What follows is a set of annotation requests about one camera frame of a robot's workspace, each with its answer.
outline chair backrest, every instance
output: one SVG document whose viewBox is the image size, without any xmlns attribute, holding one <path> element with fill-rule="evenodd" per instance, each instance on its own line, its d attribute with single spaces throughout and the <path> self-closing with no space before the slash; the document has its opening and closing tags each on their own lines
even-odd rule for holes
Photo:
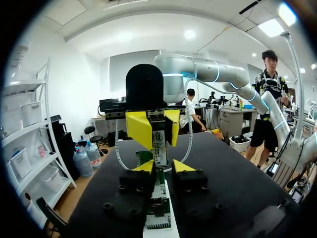
<svg viewBox="0 0 317 238">
<path fill-rule="evenodd" d="M 88 135 L 90 133 L 93 133 L 95 130 L 96 130 L 96 128 L 93 125 L 91 125 L 89 127 L 86 127 L 84 132 L 85 132 L 86 135 Z"/>
<path fill-rule="evenodd" d="M 47 219 L 57 228 L 59 234 L 62 235 L 62 233 L 65 233 L 67 222 L 64 221 L 42 197 L 37 199 L 36 203 Z"/>
</svg>

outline robotic arm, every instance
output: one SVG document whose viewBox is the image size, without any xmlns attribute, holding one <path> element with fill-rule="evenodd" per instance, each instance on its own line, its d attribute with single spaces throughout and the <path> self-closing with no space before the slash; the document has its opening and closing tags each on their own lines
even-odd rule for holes
<svg viewBox="0 0 317 238">
<path fill-rule="evenodd" d="M 193 78 L 193 80 L 217 91 L 219 90 L 207 82 L 221 82 L 227 93 L 235 93 L 246 99 L 257 108 L 261 115 L 270 113 L 270 120 L 278 138 L 279 148 L 285 147 L 280 159 L 287 165 L 301 172 L 304 164 L 317 155 L 317 134 L 315 133 L 306 141 L 299 141 L 295 138 L 291 140 L 290 128 L 276 100 L 268 91 L 260 96 L 249 84 L 243 68 L 210 59 L 192 58 L 177 54 L 156 56 L 154 64 L 163 73 L 164 100 L 167 103 L 179 102 L 184 98 L 183 77 Z"/>
</svg>

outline stool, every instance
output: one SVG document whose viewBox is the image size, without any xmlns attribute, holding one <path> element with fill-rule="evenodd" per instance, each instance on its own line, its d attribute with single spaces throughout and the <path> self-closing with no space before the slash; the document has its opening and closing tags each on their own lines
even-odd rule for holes
<svg viewBox="0 0 317 238">
<path fill-rule="evenodd" d="M 108 150 L 106 149 L 100 149 L 99 142 L 103 140 L 103 137 L 101 135 L 93 135 L 93 132 L 96 130 L 94 126 L 86 127 L 84 132 L 86 135 L 89 135 L 89 140 L 91 143 L 95 143 L 99 149 L 100 156 L 106 155 L 108 153 Z"/>
</svg>

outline black tabletop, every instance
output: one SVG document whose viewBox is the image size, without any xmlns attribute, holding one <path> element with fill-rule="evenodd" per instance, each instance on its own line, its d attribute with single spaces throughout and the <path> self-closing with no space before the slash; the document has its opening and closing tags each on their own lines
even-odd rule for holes
<svg viewBox="0 0 317 238">
<path fill-rule="evenodd" d="M 217 226 L 211 224 L 199 229 L 196 237 L 220 237 L 216 235 L 219 234 L 219 229 L 227 230 L 243 221 L 250 221 L 265 207 L 279 205 L 284 198 L 290 201 L 291 206 L 297 206 L 271 178 L 214 135 L 205 132 L 193 136 L 192 150 L 185 164 L 195 169 L 203 169 L 209 179 L 208 187 L 217 201 L 224 206 L 223 216 L 221 221 L 217 221 Z M 169 160 L 182 160 L 187 147 L 188 135 L 178 136 L 176 147 L 167 146 Z M 121 158 L 129 168 L 137 166 L 135 152 L 142 150 L 146 149 L 134 140 L 122 141 L 119 144 Z M 103 233 L 106 222 L 103 204 L 107 197 L 117 191 L 118 177 L 122 170 L 115 151 L 112 150 L 87 185 L 69 219 L 68 230 L 72 234 L 92 237 L 94 230 Z M 177 222 L 177 204 L 173 198 L 170 175 L 165 177 Z M 181 238 L 188 237 L 187 227 L 178 226 L 178 229 Z"/>
</svg>

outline gray cabinet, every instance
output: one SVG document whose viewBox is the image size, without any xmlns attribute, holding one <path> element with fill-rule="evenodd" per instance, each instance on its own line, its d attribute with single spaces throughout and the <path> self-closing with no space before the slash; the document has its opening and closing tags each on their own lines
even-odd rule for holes
<svg viewBox="0 0 317 238">
<path fill-rule="evenodd" d="M 253 131 L 257 116 L 256 110 L 238 108 L 224 108 L 219 112 L 220 130 L 226 139 Z M 248 120 L 250 124 L 243 127 L 243 121 Z"/>
</svg>

